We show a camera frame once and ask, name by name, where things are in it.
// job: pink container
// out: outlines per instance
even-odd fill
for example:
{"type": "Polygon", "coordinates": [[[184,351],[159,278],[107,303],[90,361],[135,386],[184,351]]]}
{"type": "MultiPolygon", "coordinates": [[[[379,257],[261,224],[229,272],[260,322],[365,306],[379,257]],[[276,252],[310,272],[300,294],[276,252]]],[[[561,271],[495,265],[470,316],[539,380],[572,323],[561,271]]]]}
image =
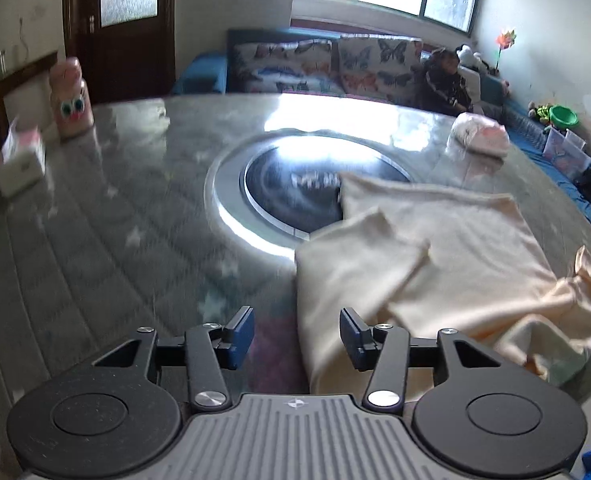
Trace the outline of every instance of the pink container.
{"type": "Polygon", "coordinates": [[[89,89],[82,79],[82,68],[75,57],[54,65],[49,71],[51,109],[60,137],[73,137],[93,126],[89,89]]]}

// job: ribbed gray surface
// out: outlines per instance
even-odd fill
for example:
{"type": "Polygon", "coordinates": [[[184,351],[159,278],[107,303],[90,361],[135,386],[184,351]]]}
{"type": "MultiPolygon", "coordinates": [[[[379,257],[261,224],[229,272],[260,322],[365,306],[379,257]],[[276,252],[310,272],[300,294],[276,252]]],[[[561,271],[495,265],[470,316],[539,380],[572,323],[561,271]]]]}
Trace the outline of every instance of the ribbed gray surface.
{"type": "MultiPolygon", "coordinates": [[[[457,480],[419,450],[402,422],[349,396],[243,396],[199,415],[160,462],[127,480],[457,480]]],[[[26,480],[39,480],[29,476],[26,480]]],[[[555,480],[568,480],[556,475],[555,480]]]]}

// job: person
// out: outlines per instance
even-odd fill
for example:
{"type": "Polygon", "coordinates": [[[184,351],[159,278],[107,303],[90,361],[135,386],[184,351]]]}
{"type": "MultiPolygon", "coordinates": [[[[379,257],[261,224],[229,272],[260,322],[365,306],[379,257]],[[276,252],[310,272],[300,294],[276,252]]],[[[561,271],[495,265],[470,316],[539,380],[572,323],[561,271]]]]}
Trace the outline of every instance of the person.
{"type": "Polygon", "coordinates": [[[431,53],[420,73],[420,107],[429,112],[457,117],[473,112],[464,78],[458,73],[460,58],[453,50],[439,48],[431,53]]]}

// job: blue sofa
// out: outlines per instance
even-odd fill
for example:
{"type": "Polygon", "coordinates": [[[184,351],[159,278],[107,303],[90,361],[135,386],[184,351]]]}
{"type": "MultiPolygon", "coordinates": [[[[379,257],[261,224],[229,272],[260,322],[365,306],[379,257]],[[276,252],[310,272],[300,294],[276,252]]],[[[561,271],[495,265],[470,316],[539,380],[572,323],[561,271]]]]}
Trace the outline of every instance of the blue sofa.
{"type": "MultiPolygon", "coordinates": [[[[309,28],[233,28],[227,31],[226,54],[209,52],[196,57],[180,75],[172,94],[221,93],[242,91],[241,83],[228,70],[234,58],[234,47],[243,43],[288,43],[314,39],[338,40],[339,32],[309,28]]],[[[338,69],[339,60],[332,58],[332,68],[338,69]]],[[[560,173],[543,156],[546,136],[544,127],[528,118],[525,110],[511,100],[504,99],[499,79],[492,76],[480,78],[482,100],[490,106],[485,112],[504,124],[511,142],[519,147],[535,165],[573,200],[578,209],[591,222],[591,204],[564,174],[560,173]]]]}

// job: folded cloth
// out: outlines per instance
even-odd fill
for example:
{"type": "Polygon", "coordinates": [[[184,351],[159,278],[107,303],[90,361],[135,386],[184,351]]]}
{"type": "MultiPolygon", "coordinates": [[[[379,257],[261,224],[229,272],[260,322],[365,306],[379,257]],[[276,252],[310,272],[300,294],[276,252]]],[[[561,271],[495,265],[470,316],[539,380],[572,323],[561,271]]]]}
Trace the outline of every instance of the folded cloth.
{"type": "MultiPolygon", "coordinates": [[[[298,330],[314,394],[361,398],[339,338],[343,307],[412,336],[456,328],[560,384],[591,354],[591,256],[557,280],[511,195],[341,175],[344,222],[295,252],[298,330]]],[[[412,370],[407,398],[431,387],[412,370]]]]}

